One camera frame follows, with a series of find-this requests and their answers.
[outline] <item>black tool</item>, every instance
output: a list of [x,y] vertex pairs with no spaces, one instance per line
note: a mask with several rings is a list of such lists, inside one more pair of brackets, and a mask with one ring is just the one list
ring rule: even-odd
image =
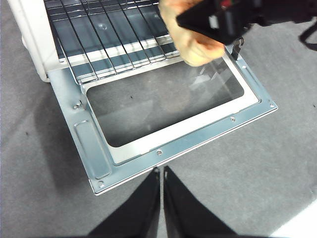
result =
[[[199,32],[225,45],[261,26],[293,21],[302,23],[317,16],[317,0],[203,0],[177,16],[179,26]],[[312,50],[316,44],[306,40],[317,30],[317,23],[300,36]]]

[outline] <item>black strap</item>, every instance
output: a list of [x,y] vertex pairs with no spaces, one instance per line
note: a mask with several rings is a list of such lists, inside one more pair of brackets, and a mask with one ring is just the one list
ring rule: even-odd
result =
[[317,51],[317,43],[308,43],[306,40],[317,31],[317,22],[300,35],[299,40],[308,48]]

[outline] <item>wire rack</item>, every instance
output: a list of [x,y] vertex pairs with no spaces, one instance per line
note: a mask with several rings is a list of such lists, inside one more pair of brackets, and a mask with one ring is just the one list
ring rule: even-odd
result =
[[76,83],[179,56],[157,0],[44,0]]

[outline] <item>hand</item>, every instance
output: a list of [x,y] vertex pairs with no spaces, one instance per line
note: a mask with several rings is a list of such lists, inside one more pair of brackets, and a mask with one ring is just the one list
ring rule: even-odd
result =
[[222,43],[177,25],[176,17],[199,2],[201,0],[160,0],[158,5],[175,47],[190,66],[201,66],[224,54]]

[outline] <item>toaster oven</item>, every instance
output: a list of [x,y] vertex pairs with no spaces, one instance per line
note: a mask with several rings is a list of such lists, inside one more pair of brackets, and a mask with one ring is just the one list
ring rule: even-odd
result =
[[277,110],[233,46],[187,66],[158,0],[8,2],[95,195]]

